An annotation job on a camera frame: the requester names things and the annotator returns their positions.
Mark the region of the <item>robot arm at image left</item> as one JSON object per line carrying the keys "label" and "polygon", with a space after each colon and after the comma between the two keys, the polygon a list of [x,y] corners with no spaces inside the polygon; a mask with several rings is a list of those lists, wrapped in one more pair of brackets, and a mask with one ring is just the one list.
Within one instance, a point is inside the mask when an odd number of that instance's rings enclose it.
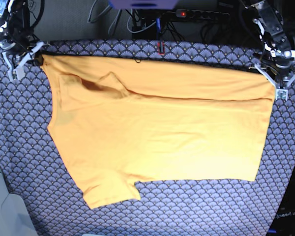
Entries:
{"label": "robot arm at image left", "polygon": [[34,29],[40,22],[45,1],[40,1],[38,16],[30,22],[32,11],[27,0],[0,0],[0,48],[8,65],[10,81],[25,77],[24,66],[41,66],[41,48],[45,45],[35,34]]}

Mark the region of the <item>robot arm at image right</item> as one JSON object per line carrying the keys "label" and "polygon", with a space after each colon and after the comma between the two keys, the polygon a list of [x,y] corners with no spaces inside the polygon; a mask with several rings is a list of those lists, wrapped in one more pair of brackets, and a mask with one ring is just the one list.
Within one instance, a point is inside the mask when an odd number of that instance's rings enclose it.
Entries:
{"label": "robot arm at image right", "polygon": [[284,18],[267,0],[241,0],[242,7],[254,10],[252,22],[259,28],[262,52],[252,67],[275,87],[275,99],[288,100],[295,81],[295,35],[284,29]]}

